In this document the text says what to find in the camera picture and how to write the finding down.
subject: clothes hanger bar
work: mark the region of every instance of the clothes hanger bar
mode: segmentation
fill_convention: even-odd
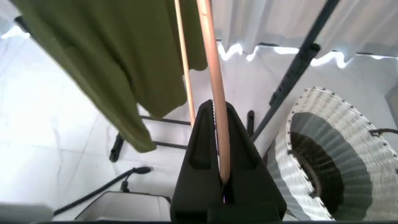
[[[229,180],[231,169],[229,131],[223,78],[221,77],[220,60],[213,27],[213,15],[211,14],[210,0],[197,0],[197,4],[214,99],[213,109],[215,112],[217,148],[220,155],[220,177],[222,182],[226,184]]]
[[[174,5],[175,5],[175,13],[177,15],[178,36],[180,37],[182,66],[183,66],[184,79],[185,79],[185,91],[187,92],[191,127],[193,127],[193,125],[195,124],[195,107],[193,105],[191,79],[189,77],[187,48],[185,47],[184,31],[183,31],[183,27],[182,27],[180,1],[174,0]]]

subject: white tile floor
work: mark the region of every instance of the white tile floor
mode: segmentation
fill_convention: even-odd
[[[294,55],[260,48],[253,61],[233,55],[221,61],[226,99],[246,124],[257,126]],[[398,84],[397,60],[355,57],[344,69],[334,61],[310,67],[256,142],[264,153],[303,89],[322,86],[352,103],[377,127],[396,128],[384,95]],[[211,98],[208,71],[191,71],[195,108]],[[188,121],[184,105],[167,115]],[[146,121],[158,141],[187,144],[189,127]],[[45,203],[58,208],[141,165],[154,170],[130,178],[131,190],[171,197],[185,151],[160,147],[137,153],[125,144],[121,159],[108,160],[117,130],[31,39],[0,40],[0,202]],[[386,136],[398,149],[398,137]],[[111,187],[117,190],[119,184]],[[89,202],[57,220],[74,218]]]

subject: laundry basket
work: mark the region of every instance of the laundry basket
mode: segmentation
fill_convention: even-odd
[[[299,220],[398,220],[398,158],[333,92],[295,102],[264,162]]]

